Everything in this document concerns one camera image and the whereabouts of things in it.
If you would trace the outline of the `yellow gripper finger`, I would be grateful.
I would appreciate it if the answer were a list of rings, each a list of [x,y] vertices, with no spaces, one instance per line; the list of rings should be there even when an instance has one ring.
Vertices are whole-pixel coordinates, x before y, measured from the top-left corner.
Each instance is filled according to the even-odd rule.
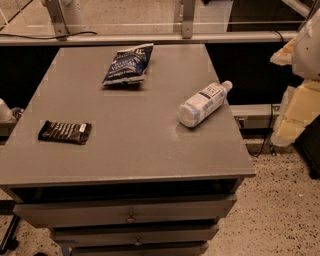
[[[271,56],[270,62],[279,66],[291,65],[295,43],[296,39],[292,38],[280,50],[278,50]]]
[[[271,143],[279,147],[290,145],[319,115],[319,81],[304,80],[297,88],[288,86],[273,126]]]

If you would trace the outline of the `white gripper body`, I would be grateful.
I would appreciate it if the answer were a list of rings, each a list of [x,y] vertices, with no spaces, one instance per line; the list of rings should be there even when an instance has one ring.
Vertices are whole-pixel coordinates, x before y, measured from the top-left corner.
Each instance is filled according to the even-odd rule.
[[[305,23],[296,37],[292,71],[303,79],[320,79],[320,9]]]

